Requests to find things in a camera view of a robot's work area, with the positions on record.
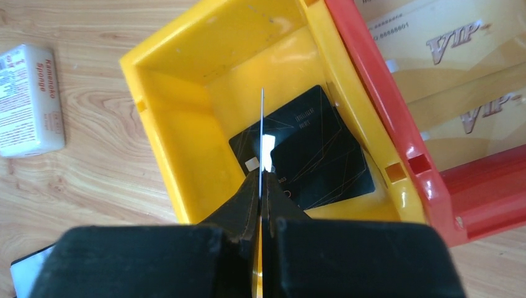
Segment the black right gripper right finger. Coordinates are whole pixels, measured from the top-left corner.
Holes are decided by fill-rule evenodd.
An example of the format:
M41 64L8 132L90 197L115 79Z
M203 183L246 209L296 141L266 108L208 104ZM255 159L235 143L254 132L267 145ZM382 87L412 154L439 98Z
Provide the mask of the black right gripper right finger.
M465 297L432 227L312 219L267 171L261 193L264 297Z

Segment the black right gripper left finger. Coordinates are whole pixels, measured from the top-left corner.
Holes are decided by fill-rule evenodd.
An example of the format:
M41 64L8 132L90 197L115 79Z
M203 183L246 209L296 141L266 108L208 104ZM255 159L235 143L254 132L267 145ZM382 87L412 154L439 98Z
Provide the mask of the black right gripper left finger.
M65 232L31 297L254 297L260 175L195 225Z

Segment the dark credit card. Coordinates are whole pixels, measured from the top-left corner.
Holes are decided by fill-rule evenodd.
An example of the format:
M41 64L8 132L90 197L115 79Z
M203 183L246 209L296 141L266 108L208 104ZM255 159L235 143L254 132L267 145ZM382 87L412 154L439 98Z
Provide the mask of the dark credit card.
M260 126L259 126L259 200L262 199L262 176L265 170L263 157L263 135L264 135L264 88L261 88L261 105L260 105Z
M270 156L285 195L303 210L375 191L361 146L334 107L277 145Z
M273 165L282 169L294 166L283 165L285 153L278 152L279 148L290 151L290 142L298 140L298 146L305 150L321 149L340 129L337 112L319 85L265 116L263 123L263 134L275 137ZM260 122L256 122L229 139L244 174L258 169L259 134Z

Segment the black leather card holder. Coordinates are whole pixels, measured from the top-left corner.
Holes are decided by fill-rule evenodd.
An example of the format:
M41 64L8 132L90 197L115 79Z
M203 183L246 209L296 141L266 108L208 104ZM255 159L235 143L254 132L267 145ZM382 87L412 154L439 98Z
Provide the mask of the black leather card holder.
M11 263L10 272L15 297L29 297L43 264L53 251L54 246L54 244L46 246Z

